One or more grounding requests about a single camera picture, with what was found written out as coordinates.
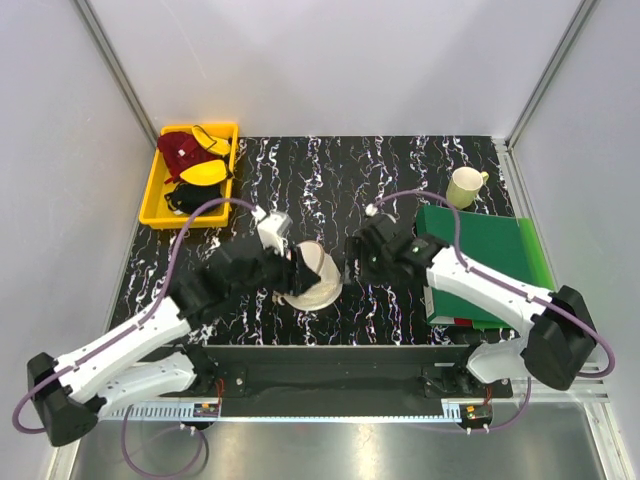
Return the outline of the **white mesh laundry bag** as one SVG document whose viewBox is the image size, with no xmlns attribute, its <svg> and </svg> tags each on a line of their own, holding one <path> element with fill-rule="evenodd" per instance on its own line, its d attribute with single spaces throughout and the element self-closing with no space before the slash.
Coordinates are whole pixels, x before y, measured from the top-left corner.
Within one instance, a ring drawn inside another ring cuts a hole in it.
<svg viewBox="0 0 640 480">
<path fill-rule="evenodd" d="M 305 264 L 313 270 L 320 281 L 298 296 L 274 293 L 272 299 L 277 305 L 288 304 L 303 312 L 315 312 L 333 304 L 342 292 L 340 271 L 329 253 L 315 241 L 298 244 Z"/>
</svg>

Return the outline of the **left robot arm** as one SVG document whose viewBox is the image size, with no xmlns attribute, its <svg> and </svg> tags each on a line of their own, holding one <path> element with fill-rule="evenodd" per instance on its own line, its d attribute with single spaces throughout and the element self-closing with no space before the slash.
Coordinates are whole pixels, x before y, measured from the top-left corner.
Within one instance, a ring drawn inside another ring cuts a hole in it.
<svg viewBox="0 0 640 480">
<path fill-rule="evenodd" d="M 203 313 L 234 294 L 265 288 L 299 295 L 320 280 L 298 247 L 280 254 L 242 239 L 216 249 L 198 269 L 170 281 L 153 304 L 90 344 L 58 357 L 41 352 L 27 362 L 26 399 L 42 423 L 36 431 L 61 447 L 125 403 L 182 391 L 208 394 L 216 372 L 204 354 L 176 352 L 159 362 L 138 362 L 186 336 Z"/>
</svg>

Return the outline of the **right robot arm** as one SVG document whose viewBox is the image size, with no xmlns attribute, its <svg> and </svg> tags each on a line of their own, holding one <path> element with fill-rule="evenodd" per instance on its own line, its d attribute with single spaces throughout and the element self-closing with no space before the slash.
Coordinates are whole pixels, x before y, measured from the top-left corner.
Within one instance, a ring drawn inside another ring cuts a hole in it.
<svg viewBox="0 0 640 480">
<path fill-rule="evenodd" d="M 509 377 L 532 377 L 566 391 L 597 345 L 586 302 L 574 288 L 551 291 L 516 280 L 437 236 L 403 230 L 387 214 L 368 218 L 346 239 L 344 280 L 421 283 L 474 304 L 515 330 L 514 340 L 469 350 L 453 374 L 455 387 L 466 396 Z"/>
</svg>

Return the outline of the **bright yellow bra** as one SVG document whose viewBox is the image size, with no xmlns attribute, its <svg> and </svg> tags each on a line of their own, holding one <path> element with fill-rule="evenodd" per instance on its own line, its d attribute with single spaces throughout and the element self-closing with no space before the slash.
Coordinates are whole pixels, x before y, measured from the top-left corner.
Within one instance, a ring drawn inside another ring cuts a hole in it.
<svg viewBox="0 0 640 480">
<path fill-rule="evenodd" d="M 213 158 L 188 167 L 180 173 L 180 178 L 196 186 L 216 185 L 231 178 L 233 168 L 230 166 L 230 157 L 233 138 L 213 136 L 200 125 L 194 125 L 191 133 L 199 146 Z"/>
</svg>

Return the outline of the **black bra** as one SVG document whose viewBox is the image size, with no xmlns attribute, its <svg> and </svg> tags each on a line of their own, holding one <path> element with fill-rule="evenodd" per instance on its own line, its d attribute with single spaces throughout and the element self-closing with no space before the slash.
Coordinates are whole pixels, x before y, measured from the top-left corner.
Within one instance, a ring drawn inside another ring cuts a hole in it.
<svg viewBox="0 0 640 480">
<path fill-rule="evenodd" d="M 175 215 L 191 215 L 204 203 L 221 197 L 218 184 L 198 186 L 180 183 L 164 195 L 167 208 Z"/>
</svg>

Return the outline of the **dark red bra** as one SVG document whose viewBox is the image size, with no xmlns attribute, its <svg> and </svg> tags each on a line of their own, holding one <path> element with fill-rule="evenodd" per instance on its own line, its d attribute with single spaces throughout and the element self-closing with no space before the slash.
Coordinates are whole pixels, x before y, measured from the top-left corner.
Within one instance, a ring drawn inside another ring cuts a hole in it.
<svg viewBox="0 0 640 480">
<path fill-rule="evenodd" d="M 157 149 L 169 171 L 166 184 L 177 183 L 183 171 L 212 159 L 193 135 L 181 131 L 161 135 L 157 140 Z"/>
</svg>

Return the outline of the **pale green mug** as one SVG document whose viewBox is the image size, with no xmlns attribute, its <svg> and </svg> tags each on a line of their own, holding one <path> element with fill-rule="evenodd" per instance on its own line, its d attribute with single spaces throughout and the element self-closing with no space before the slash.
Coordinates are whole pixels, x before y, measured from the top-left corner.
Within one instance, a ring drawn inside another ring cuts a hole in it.
<svg viewBox="0 0 640 480">
<path fill-rule="evenodd" d="M 467 166 L 457 168 L 452 173 L 445 198 L 456 209 L 464 210 L 475 201 L 488 179 L 487 172 Z"/>
</svg>

